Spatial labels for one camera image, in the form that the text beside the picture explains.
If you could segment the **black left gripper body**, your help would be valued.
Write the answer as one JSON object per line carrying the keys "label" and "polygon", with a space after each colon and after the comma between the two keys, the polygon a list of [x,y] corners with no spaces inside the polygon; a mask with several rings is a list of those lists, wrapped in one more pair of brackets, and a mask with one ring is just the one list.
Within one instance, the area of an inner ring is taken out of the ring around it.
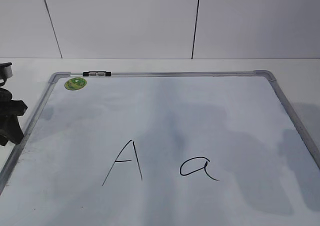
{"label": "black left gripper body", "polygon": [[0,116],[18,117],[23,116],[28,106],[22,100],[13,100],[12,93],[7,89],[0,89]]}

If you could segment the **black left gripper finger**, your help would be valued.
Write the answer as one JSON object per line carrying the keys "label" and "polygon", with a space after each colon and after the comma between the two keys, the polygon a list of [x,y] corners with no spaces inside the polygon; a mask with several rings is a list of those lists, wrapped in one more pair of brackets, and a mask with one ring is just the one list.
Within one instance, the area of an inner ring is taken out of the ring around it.
{"label": "black left gripper finger", "polygon": [[20,144],[24,138],[23,131],[20,127],[18,117],[16,115],[9,115],[5,122],[5,137],[8,141],[14,144]]}
{"label": "black left gripper finger", "polygon": [[7,143],[10,141],[9,136],[5,132],[0,133],[0,145],[5,147]]}

